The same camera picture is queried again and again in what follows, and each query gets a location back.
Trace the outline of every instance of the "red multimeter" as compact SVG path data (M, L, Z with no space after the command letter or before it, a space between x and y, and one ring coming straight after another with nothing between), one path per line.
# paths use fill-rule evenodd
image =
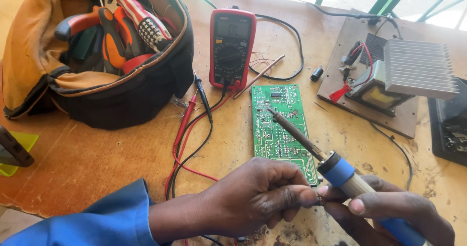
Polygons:
M256 33L256 16L239 9L215 9L211 14L211 68L209 82L233 89L240 81L240 89L247 84L248 64Z

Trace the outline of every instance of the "heat sink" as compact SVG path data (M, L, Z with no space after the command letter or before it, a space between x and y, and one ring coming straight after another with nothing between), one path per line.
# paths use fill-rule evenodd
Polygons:
M384 63L388 92L445 100L459 93L446 44L388 40Z

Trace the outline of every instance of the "green circuit board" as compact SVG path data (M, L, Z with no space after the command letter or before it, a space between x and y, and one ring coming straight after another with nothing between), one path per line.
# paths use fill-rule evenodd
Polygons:
M274 123L267 110L269 107L281 112L308 137L298 85L253 86L251 98L254 156L293 162L300 166L308 183L317 186L318 174L312 154L281 125Z

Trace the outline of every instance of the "capacitor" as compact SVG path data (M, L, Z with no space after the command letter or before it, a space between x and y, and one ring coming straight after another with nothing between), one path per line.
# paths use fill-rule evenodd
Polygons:
M316 82L319 80L319 78L321 77L321 75L324 73L324 70L322 68L317 68L315 70L315 72L313 72L312 76L310 77L310 79L313 81L313 82Z

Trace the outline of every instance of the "blue sleeve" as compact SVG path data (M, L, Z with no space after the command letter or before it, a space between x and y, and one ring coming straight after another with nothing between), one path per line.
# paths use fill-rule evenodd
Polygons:
M160 246L149 230L152 204L146 182L139 179L82 213L44 219L2 246Z

